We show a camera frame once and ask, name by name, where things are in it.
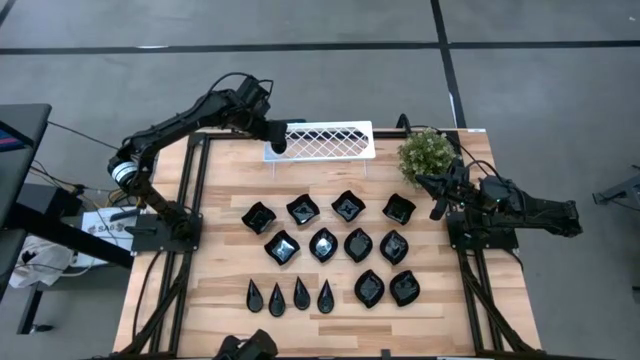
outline small black dish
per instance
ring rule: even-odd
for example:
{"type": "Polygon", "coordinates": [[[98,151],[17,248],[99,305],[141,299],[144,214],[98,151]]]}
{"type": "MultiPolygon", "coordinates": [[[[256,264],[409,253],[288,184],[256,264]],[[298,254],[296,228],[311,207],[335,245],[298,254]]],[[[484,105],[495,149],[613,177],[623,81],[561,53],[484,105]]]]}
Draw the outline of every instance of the small black dish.
{"type": "Polygon", "coordinates": [[[373,270],[369,269],[365,271],[354,287],[356,297],[362,301],[367,309],[371,309],[375,304],[382,299],[384,294],[384,282],[376,275],[373,270]]]}
{"type": "Polygon", "coordinates": [[[271,293],[271,299],[269,299],[269,312],[274,317],[280,317],[286,309],[287,304],[284,302],[284,296],[282,295],[282,291],[280,291],[280,286],[276,283],[271,293]]]}
{"type": "Polygon", "coordinates": [[[389,198],[387,206],[382,209],[382,212],[387,215],[391,220],[395,220],[402,225],[409,222],[411,213],[416,209],[413,203],[398,194],[393,194],[389,198]]]}
{"type": "Polygon", "coordinates": [[[392,265],[397,265],[407,256],[409,243],[397,231],[391,230],[380,242],[380,252],[392,265]]]}
{"type": "Polygon", "coordinates": [[[344,242],[344,251],[356,263],[364,260],[371,252],[371,249],[373,249],[373,241],[362,228],[353,230],[344,242]]]}
{"type": "Polygon", "coordinates": [[[293,291],[293,304],[298,308],[298,310],[307,310],[311,304],[309,291],[304,286],[299,276],[296,279],[296,288],[293,291]]]}
{"type": "Polygon", "coordinates": [[[338,250],[338,239],[327,230],[320,229],[309,242],[309,250],[321,263],[329,260],[338,250]]]}
{"type": "Polygon", "coordinates": [[[331,207],[338,215],[342,216],[347,222],[355,219],[358,214],[366,208],[362,200],[358,199],[351,190],[347,190],[340,195],[338,200],[331,203],[331,207]]]}
{"type": "Polygon", "coordinates": [[[247,289],[247,308],[251,312],[259,312],[264,305],[260,290],[253,282],[253,279],[249,280],[249,288],[247,289]]]}
{"type": "Polygon", "coordinates": [[[253,230],[257,235],[262,234],[269,225],[276,219],[276,214],[260,201],[253,204],[251,209],[244,214],[242,222],[253,230]]]}
{"type": "Polygon", "coordinates": [[[281,230],[264,246],[264,249],[278,262],[278,265],[282,266],[300,250],[300,245],[286,231],[281,230]]]}
{"type": "Polygon", "coordinates": [[[391,279],[389,284],[391,296],[398,306],[411,304],[420,295],[420,284],[411,270],[406,270],[391,279]]]}
{"type": "Polygon", "coordinates": [[[323,314],[328,314],[333,310],[334,305],[335,302],[331,286],[329,286],[329,280],[325,280],[322,290],[320,290],[320,296],[318,296],[318,310],[323,314]]]}
{"type": "Polygon", "coordinates": [[[311,200],[308,194],[300,195],[293,202],[288,203],[287,211],[298,225],[306,224],[314,216],[320,214],[318,205],[311,200]]]}

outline black bowl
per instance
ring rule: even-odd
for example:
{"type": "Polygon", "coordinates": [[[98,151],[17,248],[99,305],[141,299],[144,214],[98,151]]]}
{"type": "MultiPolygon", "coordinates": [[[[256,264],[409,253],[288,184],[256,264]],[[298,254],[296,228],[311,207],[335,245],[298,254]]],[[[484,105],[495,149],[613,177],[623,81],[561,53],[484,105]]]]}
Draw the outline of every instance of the black bowl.
{"type": "Polygon", "coordinates": [[[420,296],[420,284],[411,270],[403,271],[394,276],[389,288],[391,296],[396,300],[398,306],[409,305],[420,296]]]}
{"type": "Polygon", "coordinates": [[[262,234],[276,219],[276,214],[260,201],[253,204],[251,209],[242,217],[242,222],[257,235],[262,234]]]}
{"type": "Polygon", "coordinates": [[[416,206],[409,200],[403,198],[398,194],[393,194],[389,198],[387,206],[382,209],[382,212],[387,215],[391,220],[395,220],[402,225],[409,222],[411,213],[416,209],[416,206]]]}
{"type": "Polygon", "coordinates": [[[369,269],[365,271],[354,287],[356,297],[360,300],[367,309],[371,309],[375,304],[382,299],[384,294],[384,282],[376,275],[373,270],[369,269]]]}
{"type": "Polygon", "coordinates": [[[308,194],[300,195],[293,202],[287,204],[287,211],[298,225],[306,224],[314,216],[320,214],[318,205],[311,200],[308,194]]]}
{"type": "Polygon", "coordinates": [[[347,222],[355,219],[358,214],[366,208],[362,200],[358,199],[351,190],[347,190],[340,195],[338,200],[331,204],[331,207],[338,215],[342,216],[347,222]]]}
{"type": "Polygon", "coordinates": [[[282,266],[300,250],[300,245],[286,231],[281,230],[264,246],[264,249],[278,262],[278,265],[282,266]]]}
{"type": "Polygon", "coordinates": [[[380,252],[392,265],[397,265],[407,256],[409,243],[397,231],[391,230],[380,242],[380,252]]]}
{"type": "Polygon", "coordinates": [[[327,228],[322,228],[311,238],[309,250],[316,259],[323,263],[338,250],[338,239],[327,228]]]}
{"type": "Polygon", "coordinates": [[[364,260],[372,248],[373,241],[361,228],[353,230],[344,242],[344,251],[356,263],[364,260]]]}

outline white paper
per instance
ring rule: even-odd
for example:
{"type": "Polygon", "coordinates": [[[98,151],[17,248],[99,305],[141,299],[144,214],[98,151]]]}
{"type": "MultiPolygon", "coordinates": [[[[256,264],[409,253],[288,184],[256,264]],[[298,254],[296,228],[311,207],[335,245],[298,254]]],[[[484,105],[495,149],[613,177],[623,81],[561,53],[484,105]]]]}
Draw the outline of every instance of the white paper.
{"type": "MultiPolygon", "coordinates": [[[[135,206],[99,209],[99,214],[96,211],[86,212],[82,216],[82,231],[93,236],[97,236],[102,240],[117,245],[127,251],[131,251],[133,235],[126,232],[124,228],[125,226],[135,226],[137,217],[128,217],[114,222],[109,221],[109,219],[113,214],[133,209],[135,209],[135,206]]],[[[103,265],[106,264],[106,261],[80,253],[76,258],[76,261],[70,266],[87,267],[91,266],[92,263],[94,266],[103,265]]]]}

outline black desk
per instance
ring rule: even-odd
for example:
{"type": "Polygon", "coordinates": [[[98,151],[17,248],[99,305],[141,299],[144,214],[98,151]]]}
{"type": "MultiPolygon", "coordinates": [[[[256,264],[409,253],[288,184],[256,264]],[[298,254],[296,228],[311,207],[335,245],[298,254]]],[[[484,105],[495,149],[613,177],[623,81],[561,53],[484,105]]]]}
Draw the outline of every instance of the black desk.
{"type": "Polygon", "coordinates": [[[128,251],[16,203],[47,127],[47,104],[0,105],[0,121],[33,140],[32,148],[0,152],[0,300],[27,233],[131,269],[128,251]]]}

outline black cable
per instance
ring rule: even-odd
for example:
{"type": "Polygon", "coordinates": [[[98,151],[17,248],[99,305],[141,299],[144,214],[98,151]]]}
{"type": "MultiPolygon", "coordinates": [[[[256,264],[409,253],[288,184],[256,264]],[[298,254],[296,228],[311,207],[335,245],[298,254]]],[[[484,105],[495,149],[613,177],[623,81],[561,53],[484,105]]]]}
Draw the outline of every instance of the black cable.
{"type": "Polygon", "coordinates": [[[640,209],[638,209],[638,208],[636,208],[636,207],[629,206],[629,205],[627,205],[627,204],[623,204],[623,203],[621,203],[621,202],[617,201],[617,200],[616,200],[616,196],[614,196],[614,197],[610,197],[610,198],[607,198],[607,197],[604,197],[604,196],[600,195],[600,197],[602,198],[602,199],[600,200],[601,202],[611,201],[612,203],[614,203],[614,204],[616,204],[616,205],[618,205],[618,206],[622,206],[623,208],[626,208],[626,209],[629,209],[629,210],[633,210],[633,211],[640,211],[640,209]]]}
{"type": "Polygon", "coordinates": [[[32,165],[32,166],[30,167],[32,170],[35,170],[35,171],[37,171],[37,172],[39,172],[39,173],[41,173],[41,174],[43,174],[43,175],[45,175],[45,176],[49,177],[49,178],[50,178],[51,180],[53,180],[55,183],[61,183],[61,184],[65,184],[65,185],[68,185],[68,186],[72,186],[72,187],[74,187],[74,188],[79,188],[79,189],[88,189],[88,190],[95,190],[95,191],[112,192],[112,191],[117,190],[117,189],[115,189],[115,190],[98,189],[98,188],[94,188],[94,187],[86,186],[86,185],[83,185],[83,184],[74,184],[74,183],[71,183],[71,182],[69,182],[69,181],[65,181],[65,180],[62,180],[62,179],[60,179],[60,178],[58,178],[58,177],[55,177],[55,176],[51,175],[51,174],[49,173],[49,171],[47,171],[47,169],[44,167],[44,165],[43,165],[40,161],[38,161],[38,160],[33,160],[33,162],[34,162],[34,163],[36,163],[36,164],[38,164],[38,165],[40,165],[40,167],[41,167],[42,169],[38,169],[37,167],[35,167],[35,166],[33,166],[33,165],[32,165]]]}
{"type": "Polygon", "coordinates": [[[142,297],[144,296],[144,289],[147,287],[147,282],[149,281],[149,274],[151,274],[151,269],[153,268],[153,265],[156,263],[156,260],[158,260],[159,256],[160,256],[160,251],[156,252],[156,254],[153,256],[153,259],[151,259],[151,263],[149,263],[149,267],[147,267],[147,272],[144,274],[144,280],[142,281],[142,288],[140,289],[140,296],[138,296],[138,303],[136,304],[136,312],[133,315],[133,331],[131,332],[131,341],[135,341],[135,338],[136,338],[136,331],[138,328],[138,315],[140,313],[140,305],[142,304],[142,297]]]}
{"type": "Polygon", "coordinates": [[[93,138],[93,137],[91,137],[91,136],[89,136],[89,135],[83,134],[83,133],[81,133],[81,132],[79,132],[79,131],[77,131],[77,130],[70,129],[70,128],[68,128],[68,127],[66,127],[66,126],[63,126],[63,125],[60,125],[60,124],[56,124],[56,123],[54,123],[53,121],[48,121],[48,123],[49,123],[49,124],[51,124],[51,125],[53,125],[53,126],[57,126],[57,127],[61,128],[61,129],[67,130],[67,131],[69,131],[69,132],[72,132],[72,133],[74,133],[74,134],[76,134],[76,135],[82,136],[83,138],[88,139],[88,140],[91,140],[91,141],[93,141],[93,142],[95,142],[95,143],[98,143],[98,144],[100,144],[100,145],[102,145],[102,146],[106,146],[106,147],[111,148],[111,149],[114,149],[114,150],[119,150],[117,147],[115,147],[115,146],[113,146],[113,145],[109,145],[109,144],[107,144],[106,142],[104,142],[104,141],[102,141],[102,140],[98,140],[98,139],[93,138]]]}
{"type": "MultiPolygon", "coordinates": [[[[190,115],[191,115],[191,114],[193,114],[194,112],[198,111],[198,109],[200,109],[200,107],[202,107],[202,105],[205,103],[205,101],[207,101],[207,99],[208,99],[208,98],[209,98],[209,96],[211,95],[211,92],[213,91],[213,89],[215,89],[215,87],[216,87],[216,86],[218,86],[218,84],[219,84],[222,80],[224,80],[224,79],[226,79],[226,78],[228,78],[228,77],[230,77],[230,76],[244,76],[244,77],[252,77],[250,74],[243,73],[243,72],[239,72],[239,71],[234,71],[234,72],[230,72],[230,73],[226,73],[226,74],[222,75],[221,77],[219,77],[219,78],[218,78],[218,80],[214,81],[214,83],[213,83],[213,84],[211,84],[211,86],[209,87],[209,89],[207,90],[207,92],[206,92],[206,93],[204,93],[204,95],[202,95],[202,96],[198,99],[198,101],[197,101],[197,102],[196,102],[196,103],[195,103],[195,104],[194,104],[190,109],[188,109],[188,110],[186,110],[186,111],[184,111],[184,112],[182,112],[182,113],[178,113],[178,114],[176,114],[176,116],[178,116],[178,117],[180,117],[180,118],[184,118],[184,117],[186,117],[186,116],[190,116],[190,115]]],[[[155,131],[162,130],[162,129],[163,129],[162,127],[151,126],[151,128],[149,128],[148,130],[140,131],[140,132],[138,132],[138,133],[136,133],[136,134],[134,134],[134,135],[132,135],[132,136],[127,136],[126,138],[124,138],[124,139],[122,140],[122,146],[124,146],[124,145],[125,145],[125,143],[126,143],[128,140],[135,139],[136,137],[140,137],[140,136],[149,135],[149,134],[151,134],[151,133],[153,133],[153,132],[155,132],[155,131]]]]}
{"type": "Polygon", "coordinates": [[[504,249],[504,251],[507,254],[513,256],[514,259],[516,259],[518,264],[520,264],[520,269],[522,269],[522,272],[524,272],[524,264],[522,263],[522,260],[520,260],[520,257],[513,251],[513,249],[504,249]]]}
{"type": "Polygon", "coordinates": [[[270,83],[270,84],[271,84],[271,85],[269,86],[269,95],[267,95],[267,98],[265,99],[265,101],[269,101],[269,99],[271,98],[271,94],[273,93],[273,84],[274,84],[274,81],[273,81],[273,80],[271,80],[271,79],[265,79],[265,80],[260,80],[260,81],[258,81],[258,84],[265,83],[265,82],[268,82],[268,83],[270,83]]]}

